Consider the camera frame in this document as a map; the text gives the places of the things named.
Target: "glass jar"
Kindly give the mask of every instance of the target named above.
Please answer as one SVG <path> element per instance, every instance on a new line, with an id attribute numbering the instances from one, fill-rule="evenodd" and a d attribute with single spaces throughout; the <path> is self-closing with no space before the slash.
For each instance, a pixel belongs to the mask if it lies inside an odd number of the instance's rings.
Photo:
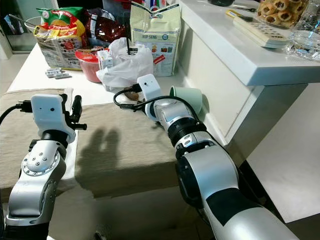
<path id="1" fill-rule="evenodd" d="M 299 21 L 307 5 L 308 0 L 262 0 L 257 16 L 269 25 L 289 29 Z"/>
<path id="2" fill-rule="evenodd" d="M 289 35 L 288 54 L 320 61 L 320 1 L 310 0 L 300 21 Z"/>

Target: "red container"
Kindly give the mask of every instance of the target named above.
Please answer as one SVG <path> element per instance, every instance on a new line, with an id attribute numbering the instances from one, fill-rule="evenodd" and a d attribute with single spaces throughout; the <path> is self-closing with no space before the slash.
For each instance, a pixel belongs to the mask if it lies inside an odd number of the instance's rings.
<path id="1" fill-rule="evenodd" d="M 101 83 L 96 75 L 96 72 L 99 71 L 97 51 L 83 51 L 79 49 L 75 51 L 75 56 L 79 60 L 86 79 L 94 83 Z"/>

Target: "countertop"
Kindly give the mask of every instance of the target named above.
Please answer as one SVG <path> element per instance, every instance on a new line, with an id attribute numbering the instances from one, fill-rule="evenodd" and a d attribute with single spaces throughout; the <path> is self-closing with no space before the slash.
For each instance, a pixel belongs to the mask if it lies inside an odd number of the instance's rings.
<path id="1" fill-rule="evenodd" d="M 258 7 L 249 0 L 237 4 Z M 320 63 L 287 55 L 281 49 L 258 46 L 233 25 L 227 7 L 206 0 L 180 0 L 181 17 L 246 86 L 305 84 L 320 82 Z M 255 13 L 237 10 L 245 16 Z M 288 36 L 290 31 L 276 28 Z"/>

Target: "white plastic bag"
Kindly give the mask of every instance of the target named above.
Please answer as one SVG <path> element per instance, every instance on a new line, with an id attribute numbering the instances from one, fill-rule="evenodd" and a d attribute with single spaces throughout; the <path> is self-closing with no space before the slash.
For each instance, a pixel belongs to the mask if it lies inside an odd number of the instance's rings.
<path id="1" fill-rule="evenodd" d="M 137 53 L 129 55 L 125 37 L 110 44 L 109 54 L 113 60 L 113 67 L 96 72 L 97 77 L 107 90 L 131 87 L 137 83 L 138 77 L 154 73 L 150 49 L 142 44 L 135 45 L 134 48 L 137 49 Z"/>

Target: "white tile floor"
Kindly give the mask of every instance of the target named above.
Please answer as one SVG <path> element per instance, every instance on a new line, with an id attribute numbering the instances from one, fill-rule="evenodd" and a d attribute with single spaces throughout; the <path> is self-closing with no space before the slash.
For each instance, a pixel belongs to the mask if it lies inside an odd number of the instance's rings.
<path id="1" fill-rule="evenodd" d="M 8 90 L 28 56 L 14 54 L 9 60 L 0 60 L 0 95 Z"/>

